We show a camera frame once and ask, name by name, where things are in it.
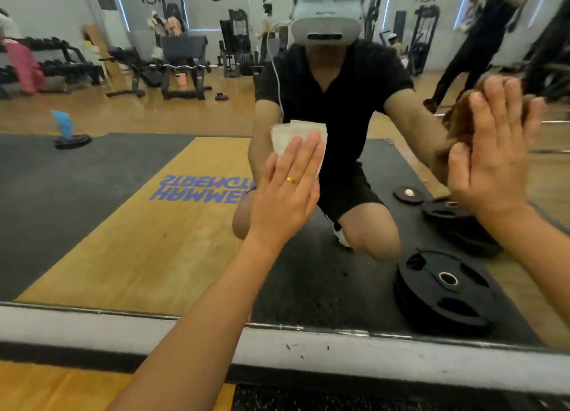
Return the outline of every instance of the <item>yellow mat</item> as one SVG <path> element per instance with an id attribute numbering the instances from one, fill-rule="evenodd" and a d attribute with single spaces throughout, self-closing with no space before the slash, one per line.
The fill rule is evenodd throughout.
<path id="1" fill-rule="evenodd" d="M 182 315 L 232 259 L 246 138 L 196 138 L 17 300 Z"/>
<path id="2" fill-rule="evenodd" d="M 125 373 L 0 361 L 2 411 L 103 411 L 127 386 Z M 235 386 L 224 384 L 213 411 L 230 411 Z"/>

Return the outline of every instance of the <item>finger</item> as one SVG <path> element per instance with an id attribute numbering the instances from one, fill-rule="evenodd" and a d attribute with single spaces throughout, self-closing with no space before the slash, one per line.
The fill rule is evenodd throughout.
<path id="1" fill-rule="evenodd" d="M 289 177 L 291 177 L 295 181 L 301 181 L 301 177 L 305 173 L 305 169 L 309 164 L 315 149 L 317 148 L 317 144 L 320 141 L 320 132 L 313 132 L 309 134 L 307 140 L 303 144 L 303 147 L 297 153 L 297 157 L 295 158 L 295 162 L 289 171 Z"/>
<path id="2" fill-rule="evenodd" d="M 299 185 L 295 190 L 295 195 L 298 196 L 300 199 L 303 199 L 309 196 L 309 192 L 311 191 L 311 187 L 314 184 L 314 181 L 317 178 L 317 172 L 319 171 L 319 165 L 324 155 L 324 145 L 320 142 L 315 147 L 311 155 L 311 159 L 301 176 Z"/>
<path id="3" fill-rule="evenodd" d="M 313 182 L 313 187 L 311 188 L 311 193 L 309 194 L 309 199 L 307 201 L 307 206 L 305 207 L 305 218 L 308 219 L 312 212 L 315 211 L 317 207 L 317 202 L 320 197 L 320 184 L 319 180 L 316 178 Z"/>
<path id="4" fill-rule="evenodd" d="M 469 190 L 470 152 L 463 142 L 453 145 L 449 152 L 449 177 L 447 185 L 452 194 L 465 193 Z"/>
<path id="5" fill-rule="evenodd" d="M 297 156 L 297 152 L 302 145 L 303 140 L 298 136 L 294 136 L 287 148 L 285 148 L 285 151 L 283 152 L 281 158 L 277 161 L 277 165 L 275 166 L 275 173 L 271 179 L 271 186 L 275 186 L 276 188 L 281 187 L 283 181 L 289 175 L 289 170 L 295 161 L 295 156 Z"/>
<path id="6" fill-rule="evenodd" d="M 544 98 L 534 98 L 528 106 L 528 115 L 523 127 L 523 137 L 527 148 L 534 145 L 545 109 Z"/>
<path id="7" fill-rule="evenodd" d="M 485 96 L 495 119 L 496 139 L 500 147 L 510 145 L 511 128 L 507 118 L 507 103 L 504 97 L 503 80 L 499 76 L 490 76 L 484 85 Z"/>
<path id="8" fill-rule="evenodd" d="M 511 128 L 511 137 L 517 142 L 523 137 L 523 89 L 520 81 L 516 78 L 510 79 L 504 85 L 504 95 L 507 102 L 507 118 Z"/>
<path id="9" fill-rule="evenodd" d="M 495 119 L 483 95 L 474 92 L 469 96 L 469 103 L 473 111 L 475 133 L 473 135 L 473 161 L 485 160 L 497 151 L 497 134 Z"/>
<path id="10" fill-rule="evenodd" d="M 263 172 L 261 177 L 261 182 L 259 183 L 258 189 L 264 190 L 267 188 L 271 179 L 273 178 L 273 174 L 275 173 L 275 165 L 277 164 L 277 153 L 273 152 L 267 158 L 265 162 L 265 166 L 263 167 Z"/>

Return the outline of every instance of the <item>hand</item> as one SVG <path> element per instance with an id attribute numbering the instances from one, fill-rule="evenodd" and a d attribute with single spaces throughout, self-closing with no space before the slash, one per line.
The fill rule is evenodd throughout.
<path id="1" fill-rule="evenodd" d="M 484 83 L 484 96 L 469 97 L 475 134 L 473 151 L 458 142 L 449 154 L 449 189 L 454 198 L 471 209 L 482 224 L 528 207 L 526 154 L 542 121 L 545 103 L 534 98 L 522 121 L 520 81 L 504 86 L 499 76 Z"/>
<path id="2" fill-rule="evenodd" d="M 294 137 L 279 162 L 276 153 L 269 156 L 254 192 L 247 239 L 280 251 L 303 227 L 319 200 L 317 170 L 323 155 L 320 132 L 314 132 L 304 145 L 301 138 Z"/>

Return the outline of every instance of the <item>black shorts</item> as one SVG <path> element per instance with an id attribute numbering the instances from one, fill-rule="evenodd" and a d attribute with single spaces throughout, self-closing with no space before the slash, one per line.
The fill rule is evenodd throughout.
<path id="1" fill-rule="evenodd" d="M 320 198 L 317 205 L 334 223 L 338 223 L 343 214 L 360 204 L 374 202 L 384 205 L 368 184 L 360 162 L 355 162 L 348 170 L 334 176 L 320 176 L 319 184 Z"/>

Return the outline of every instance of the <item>pink pants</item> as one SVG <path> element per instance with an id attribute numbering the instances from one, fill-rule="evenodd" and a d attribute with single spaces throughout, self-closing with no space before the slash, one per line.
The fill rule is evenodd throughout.
<path id="1" fill-rule="evenodd" d="M 34 94 L 43 90 L 46 77 L 43 75 L 32 51 L 21 43 L 4 42 L 8 58 L 16 69 L 20 85 L 25 93 Z"/>

